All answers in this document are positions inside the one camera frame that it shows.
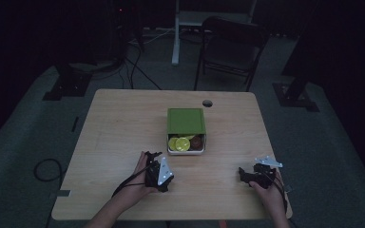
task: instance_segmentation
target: wooden tabletop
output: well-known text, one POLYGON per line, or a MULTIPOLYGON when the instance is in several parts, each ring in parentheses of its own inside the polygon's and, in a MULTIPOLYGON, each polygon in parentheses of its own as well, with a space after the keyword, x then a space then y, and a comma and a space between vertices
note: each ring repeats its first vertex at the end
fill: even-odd
POLYGON ((253 172, 254 158, 274 158, 254 94, 124 89, 96 92, 61 187, 70 195, 57 198, 52 217, 91 219, 132 174, 141 151, 162 151, 175 178, 168 192, 150 194, 119 219, 267 218, 238 173, 239 167, 253 172), (204 100, 213 105, 204 107, 204 100), (203 154, 167 154, 169 107, 203 108, 203 154))

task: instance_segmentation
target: black metal base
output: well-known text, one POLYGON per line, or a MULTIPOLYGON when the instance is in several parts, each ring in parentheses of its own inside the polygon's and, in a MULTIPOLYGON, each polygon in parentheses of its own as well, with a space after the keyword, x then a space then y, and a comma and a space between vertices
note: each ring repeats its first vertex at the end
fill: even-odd
POLYGON ((50 92, 47 92, 43 101, 60 101, 62 97, 84 97, 91 74, 72 72, 75 79, 71 84, 64 82, 63 76, 60 76, 50 92))
POLYGON ((291 106, 291 107, 305 107, 307 111, 319 112, 319 109, 315 102, 312 102, 307 95, 307 92, 303 92, 298 96, 296 100, 289 99, 286 96, 286 92, 290 85, 288 84, 272 84, 275 93, 278 96, 279 103, 281 106, 291 106))

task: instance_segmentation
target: person's right hand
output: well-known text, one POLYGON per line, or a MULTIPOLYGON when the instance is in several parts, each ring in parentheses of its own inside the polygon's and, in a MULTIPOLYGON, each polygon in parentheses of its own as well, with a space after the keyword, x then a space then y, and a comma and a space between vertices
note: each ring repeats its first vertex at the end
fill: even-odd
MULTIPOLYGON (((276 179, 281 181, 280 173, 276 172, 276 175, 276 179)), ((280 181, 274 180, 274 182, 282 188, 280 181)), ((265 209, 274 221, 275 227, 290 227, 286 218, 283 198, 277 187, 272 184, 267 189, 264 189, 254 181, 250 181, 249 184, 256 190, 265 209)))

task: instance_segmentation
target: open box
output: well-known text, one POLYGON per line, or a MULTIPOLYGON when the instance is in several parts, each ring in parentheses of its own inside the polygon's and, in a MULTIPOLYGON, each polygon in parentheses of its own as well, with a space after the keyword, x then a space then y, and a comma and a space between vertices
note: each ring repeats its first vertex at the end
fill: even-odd
POLYGON ((206 129, 202 108, 168 108, 167 151, 172 155, 200 155, 206 129))

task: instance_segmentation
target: green box lid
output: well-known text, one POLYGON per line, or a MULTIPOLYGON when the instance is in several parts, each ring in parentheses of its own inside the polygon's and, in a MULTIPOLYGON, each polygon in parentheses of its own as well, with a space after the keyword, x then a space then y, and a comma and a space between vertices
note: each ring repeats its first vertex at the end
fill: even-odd
POLYGON ((206 134, 202 108, 168 108, 168 134, 206 134))

